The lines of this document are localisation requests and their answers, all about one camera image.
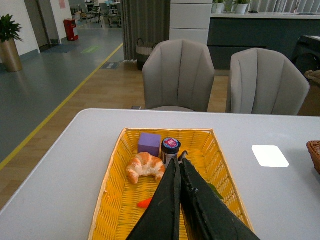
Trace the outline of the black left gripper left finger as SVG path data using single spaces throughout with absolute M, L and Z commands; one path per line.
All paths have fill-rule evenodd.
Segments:
M 178 240 L 180 238 L 181 171 L 173 157 L 152 200 L 128 235 L 128 240 Z

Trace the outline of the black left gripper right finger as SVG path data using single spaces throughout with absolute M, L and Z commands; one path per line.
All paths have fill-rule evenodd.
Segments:
M 189 240 L 257 240 L 233 214 L 191 162 L 180 164 L 182 214 Z

